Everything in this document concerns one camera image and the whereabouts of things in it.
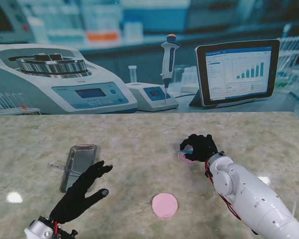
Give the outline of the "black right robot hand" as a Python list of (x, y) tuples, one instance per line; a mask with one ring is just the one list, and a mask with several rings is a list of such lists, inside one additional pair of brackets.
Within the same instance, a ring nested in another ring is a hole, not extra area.
[(192, 147), (192, 153), (187, 153), (184, 157), (191, 161), (206, 162), (212, 155), (218, 153), (212, 135), (192, 134), (180, 144), (180, 151), (183, 151), (188, 145)]

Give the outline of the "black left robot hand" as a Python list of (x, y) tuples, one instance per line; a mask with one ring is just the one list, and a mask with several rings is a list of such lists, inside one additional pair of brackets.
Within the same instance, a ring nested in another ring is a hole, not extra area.
[(112, 165), (104, 165), (104, 161), (99, 161), (90, 166), (79, 178), (68, 188), (66, 194), (51, 211), (49, 217), (59, 224), (70, 222), (82, 215), (92, 205), (109, 194), (108, 189), (100, 189), (92, 196), (86, 197), (88, 189), (95, 180), (113, 169)]

